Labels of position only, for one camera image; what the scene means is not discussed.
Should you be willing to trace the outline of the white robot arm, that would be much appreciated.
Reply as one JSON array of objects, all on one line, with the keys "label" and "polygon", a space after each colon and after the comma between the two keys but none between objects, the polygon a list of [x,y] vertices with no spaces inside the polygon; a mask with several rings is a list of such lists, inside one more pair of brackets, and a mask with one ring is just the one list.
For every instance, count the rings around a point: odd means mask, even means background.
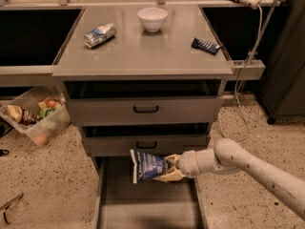
[{"label": "white robot arm", "polygon": [[166,156],[170,168],[157,179],[163,182],[203,174],[245,172],[300,218],[305,219],[305,181],[253,156],[232,139],[221,138],[212,148]]}]

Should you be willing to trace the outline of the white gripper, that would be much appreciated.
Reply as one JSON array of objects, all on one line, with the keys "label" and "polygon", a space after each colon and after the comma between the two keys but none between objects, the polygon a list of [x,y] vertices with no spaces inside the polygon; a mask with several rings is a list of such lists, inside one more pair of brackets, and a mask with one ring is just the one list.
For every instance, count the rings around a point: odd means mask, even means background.
[{"label": "white gripper", "polygon": [[156,178],[161,182],[179,181],[183,177],[193,178],[206,173],[213,173],[217,168],[218,161],[213,149],[201,151],[188,151],[182,155],[173,154],[166,156],[172,166],[180,170],[172,170]]}]

